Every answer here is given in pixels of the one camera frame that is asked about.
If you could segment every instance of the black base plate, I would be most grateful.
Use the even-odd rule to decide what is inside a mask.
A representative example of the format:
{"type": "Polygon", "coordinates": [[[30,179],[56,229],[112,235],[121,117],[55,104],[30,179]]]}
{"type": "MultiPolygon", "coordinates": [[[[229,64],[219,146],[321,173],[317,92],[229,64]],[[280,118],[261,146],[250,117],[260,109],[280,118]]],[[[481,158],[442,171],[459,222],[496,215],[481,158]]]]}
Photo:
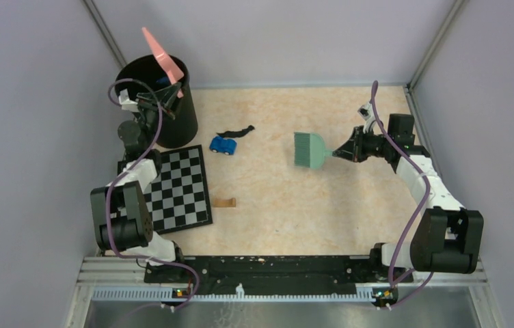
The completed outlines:
{"type": "MultiPolygon", "coordinates": [[[[234,295],[239,284],[246,295],[349,295],[356,283],[387,280],[387,268],[369,256],[187,256],[184,262],[199,273],[197,295],[234,295]]],[[[403,272],[396,268],[394,276],[403,272]]],[[[190,277],[181,268],[148,265],[144,282],[186,284],[190,277]]]]}

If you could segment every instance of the black cylindrical bin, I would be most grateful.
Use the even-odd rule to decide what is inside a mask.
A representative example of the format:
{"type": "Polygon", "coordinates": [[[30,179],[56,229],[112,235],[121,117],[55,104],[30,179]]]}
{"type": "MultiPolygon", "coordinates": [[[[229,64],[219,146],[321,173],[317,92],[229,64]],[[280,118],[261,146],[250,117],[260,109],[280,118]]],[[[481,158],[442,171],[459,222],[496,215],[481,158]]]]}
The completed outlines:
{"type": "MultiPolygon", "coordinates": [[[[198,130],[197,116],[195,114],[195,106],[193,105],[193,98],[191,97],[191,88],[189,87],[189,71],[185,64],[177,57],[170,56],[176,65],[185,74],[179,82],[182,83],[181,91],[182,98],[177,98],[168,110],[175,114],[172,119],[166,113],[163,113],[163,126],[161,135],[157,139],[157,144],[164,148],[179,148],[183,147],[195,137],[198,130]]],[[[161,90],[170,85],[165,71],[157,63],[153,55],[140,57],[126,65],[116,80],[120,79],[137,79],[146,83],[154,91],[161,90]]],[[[139,92],[148,92],[144,87],[136,83],[122,83],[115,88],[116,96],[122,90],[128,90],[130,99],[135,100],[139,92]]]]}

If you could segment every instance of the black and white checkerboard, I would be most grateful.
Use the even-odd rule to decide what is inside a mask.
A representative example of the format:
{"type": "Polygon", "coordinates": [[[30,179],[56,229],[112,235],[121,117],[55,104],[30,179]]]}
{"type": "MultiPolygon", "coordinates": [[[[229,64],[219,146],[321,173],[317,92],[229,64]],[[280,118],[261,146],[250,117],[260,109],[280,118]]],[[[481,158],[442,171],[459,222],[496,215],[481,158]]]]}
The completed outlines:
{"type": "Polygon", "coordinates": [[[201,146],[163,152],[161,162],[160,175],[144,190],[154,230],[166,234],[211,224],[201,146]]]}

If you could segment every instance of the beige table surface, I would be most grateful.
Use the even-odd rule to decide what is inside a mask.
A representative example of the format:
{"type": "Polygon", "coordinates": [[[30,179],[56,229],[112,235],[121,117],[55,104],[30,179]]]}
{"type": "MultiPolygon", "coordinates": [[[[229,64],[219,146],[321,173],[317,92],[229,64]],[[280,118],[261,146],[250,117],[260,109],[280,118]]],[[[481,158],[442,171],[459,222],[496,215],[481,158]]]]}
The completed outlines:
{"type": "MultiPolygon", "coordinates": [[[[192,94],[199,131],[188,146],[202,144],[210,197],[235,197],[237,205],[212,208],[211,225],[163,235],[185,255],[356,255],[398,240],[416,203],[383,159],[328,158],[319,170],[293,165],[293,132],[341,146],[363,124],[357,109],[369,87],[192,94]],[[256,130],[237,140],[233,156],[208,150],[216,132],[250,124],[256,130]]],[[[409,113],[402,87],[380,87],[376,103],[384,123],[390,113],[409,113]]]]}

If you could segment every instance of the green brush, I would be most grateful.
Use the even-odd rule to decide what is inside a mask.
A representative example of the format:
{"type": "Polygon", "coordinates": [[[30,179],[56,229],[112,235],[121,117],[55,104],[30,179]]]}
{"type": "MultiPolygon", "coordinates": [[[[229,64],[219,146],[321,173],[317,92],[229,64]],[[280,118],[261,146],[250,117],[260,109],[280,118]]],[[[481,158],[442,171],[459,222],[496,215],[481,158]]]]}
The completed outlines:
{"type": "Polygon", "coordinates": [[[333,154],[325,148],[323,138],[317,133],[295,132],[295,165],[318,169],[325,162],[325,157],[333,154]]]}

